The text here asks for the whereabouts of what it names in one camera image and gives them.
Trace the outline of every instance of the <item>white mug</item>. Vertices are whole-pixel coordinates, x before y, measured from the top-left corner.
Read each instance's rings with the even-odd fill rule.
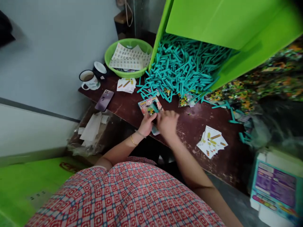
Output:
[[[83,72],[80,73],[79,79],[83,81],[81,87],[84,90],[97,90],[100,87],[100,82],[91,70],[84,70]]]

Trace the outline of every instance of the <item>sticker sheet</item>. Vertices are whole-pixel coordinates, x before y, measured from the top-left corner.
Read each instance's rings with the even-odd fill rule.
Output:
[[[136,83],[135,78],[121,78],[117,83],[117,91],[124,91],[132,94],[136,88]]]
[[[151,56],[151,53],[144,53],[138,45],[133,49],[128,49],[118,43],[111,58],[110,67],[121,68],[125,72],[128,70],[141,70],[149,65]]]
[[[209,126],[205,127],[201,140],[198,142],[197,147],[211,159],[218,153],[218,150],[224,150],[227,146],[226,140],[223,138],[222,133]]]

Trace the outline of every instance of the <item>red patterned dress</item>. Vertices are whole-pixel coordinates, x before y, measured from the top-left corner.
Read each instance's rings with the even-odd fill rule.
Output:
[[[110,171],[79,171],[26,226],[224,226],[195,193],[153,164],[132,158]]]

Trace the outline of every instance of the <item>hand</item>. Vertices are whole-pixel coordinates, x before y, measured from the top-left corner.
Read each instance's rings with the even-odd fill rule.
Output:
[[[138,132],[140,132],[143,136],[148,136],[152,130],[152,126],[153,126],[152,121],[156,119],[156,117],[157,117],[157,113],[154,113],[152,116],[150,116],[149,113],[146,112],[141,122],[141,125],[138,129]]]
[[[176,132],[178,118],[179,114],[173,110],[158,113],[157,128],[165,140],[178,137]]]

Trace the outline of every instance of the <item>pile of teal plastic pieces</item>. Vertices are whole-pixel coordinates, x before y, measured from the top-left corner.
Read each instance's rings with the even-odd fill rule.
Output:
[[[141,78],[137,93],[143,99],[158,92],[171,102],[173,95],[184,97],[193,92],[196,102],[204,98],[219,79],[218,73],[233,50],[171,34],[164,34],[145,84]]]

